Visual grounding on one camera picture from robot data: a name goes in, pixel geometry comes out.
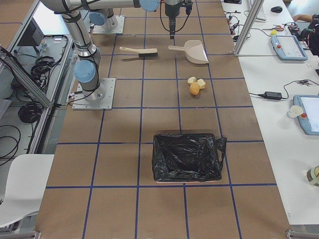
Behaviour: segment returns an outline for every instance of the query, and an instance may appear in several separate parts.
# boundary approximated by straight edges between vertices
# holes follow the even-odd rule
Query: white chair
[[[0,228],[39,211],[54,154],[24,154],[11,163],[3,203]]]

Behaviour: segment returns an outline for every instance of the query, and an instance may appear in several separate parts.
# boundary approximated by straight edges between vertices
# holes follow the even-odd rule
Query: brush
[[[149,49],[132,49],[132,48],[127,48],[127,47],[120,47],[121,51],[129,51],[129,52],[134,52],[138,53],[139,57],[147,57],[147,56],[157,56],[158,55],[158,50],[157,48],[149,48]]]

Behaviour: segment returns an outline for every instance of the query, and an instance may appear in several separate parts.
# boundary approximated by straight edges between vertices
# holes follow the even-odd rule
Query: white table
[[[270,8],[280,5],[280,14],[270,12]],[[241,5],[223,3],[225,11],[247,10],[246,0]],[[264,12],[266,23],[254,23],[256,28],[269,28],[272,24],[292,21],[281,0],[266,0]],[[243,23],[243,14],[232,13]],[[246,41],[240,55],[275,55],[270,38],[257,30],[251,30],[251,38]],[[310,79],[319,84],[315,72],[319,58],[307,51],[306,62],[285,62],[276,56],[239,57],[248,90],[262,94],[265,91],[281,92],[286,97],[283,85],[302,79]],[[319,165],[319,136],[306,135],[297,119],[289,119],[287,110],[292,105],[294,95],[317,95],[319,86],[287,86],[288,100],[270,101],[252,96],[252,103],[265,141],[268,156],[274,171],[283,205],[291,225],[319,225],[319,188],[308,183],[306,172]]]

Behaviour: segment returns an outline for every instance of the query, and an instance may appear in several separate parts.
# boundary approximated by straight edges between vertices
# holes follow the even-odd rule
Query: dustpan
[[[184,51],[188,61],[195,64],[207,64],[207,56],[200,40],[189,40],[184,46],[168,46],[172,51]]]

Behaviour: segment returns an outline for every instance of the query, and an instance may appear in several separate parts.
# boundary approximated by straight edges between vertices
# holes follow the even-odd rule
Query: bin lined with black bag
[[[158,182],[205,182],[222,178],[226,138],[212,133],[157,134],[153,140],[153,175]],[[217,150],[222,152],[218,158]]]

